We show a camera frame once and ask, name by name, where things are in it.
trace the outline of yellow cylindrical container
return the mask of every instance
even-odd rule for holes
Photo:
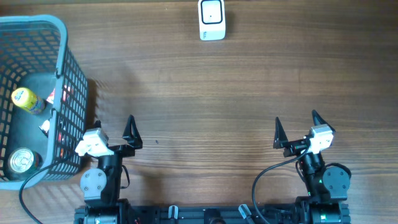
[[[12,102],[31,114],[39,114],[44,110],[44,100],[28,88],[18,88],[11,93]]]

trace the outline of plastic basket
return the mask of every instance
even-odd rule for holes
[[[12,151],[27,147],[38,152],[45,167],[74,153],[84,134],[88,84],[67,42],[67,28],[54,16],[0,17],[0,189],[19,190],[24,181],[8,169]],[[20,86],[43,99],[55,89],[53,105],[47,103],[38,115],[14,106],[11,93]],[[48,138],[39,129],[47,119]],[[68,179],[80,164],[75,154],[26,187],[40,180]]]

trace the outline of can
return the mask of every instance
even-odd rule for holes
[[[31,114],[39,114],[44,110],[45,104],[41,97],[28,88],[18,88],[11,93],[12,102]]]
[[[29,174],[36,171],[39,163],[40,155],[25,147],[12,152],[8,159],[8,167],[18,174]]]

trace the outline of wooden tabletop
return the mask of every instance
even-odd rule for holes
[[[88,123],[111,144],[133,114],[144,141],[124,159],[133,205],[251,203],[252,182],[286,160],[275,117],[302,138],[316,109],[336,130],[323,152],[353,173],[353,223],[398,223],[398,4],[393,1],[227,1],[225,40],[199,38],[195,2],[2,6],[53,14],[90,79]],[[80,175],[40,183],[24,200],[44,223],[71,223]],[[0,191],[0,223],[30,223],[17,192]],[[257,185],[260,203],[306,189],[294,165]]]

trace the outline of brown wood surface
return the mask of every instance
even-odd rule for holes
[[[199,39],[195,2],[1,7],[53,14],[90,79],[90,121],[122,143],[129,114],[144,148],[124,160],[133,205],[251,203],[255,176],[285,159],[272,149],[279,116],[290,139],[311,110],[337,130],[326,162],[353,172],[353,223],[398,223],[398,5],[393,1],[227,1],[225,40]],[[24,199],[44,223],[71,223],[80,175]],[[306,195],[290,164],[257,201]],[[0,223],[30,223],[17,192],[0,191]]]

